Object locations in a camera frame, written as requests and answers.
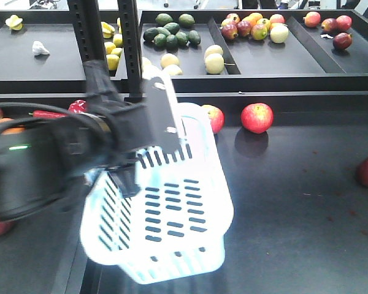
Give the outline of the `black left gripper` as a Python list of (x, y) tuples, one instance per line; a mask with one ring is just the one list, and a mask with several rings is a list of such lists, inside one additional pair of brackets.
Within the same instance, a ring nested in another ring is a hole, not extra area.
[(150, 146), (150, 126), (144, 104), (108, 102), (105, 106), (104, 120), (117, 151), (128, 153)]

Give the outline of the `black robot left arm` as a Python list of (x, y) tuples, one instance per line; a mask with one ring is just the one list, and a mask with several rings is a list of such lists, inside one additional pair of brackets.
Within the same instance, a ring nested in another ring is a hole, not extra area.
[(124, 196), (139, 192), (134, 153), (153, 141), (147, 109), (118, 95), (103, 61), (83, 68), (86, 112), (0, 123), (0, 220), (64, 198), (73, 180), (94, 168), (112, 172)]

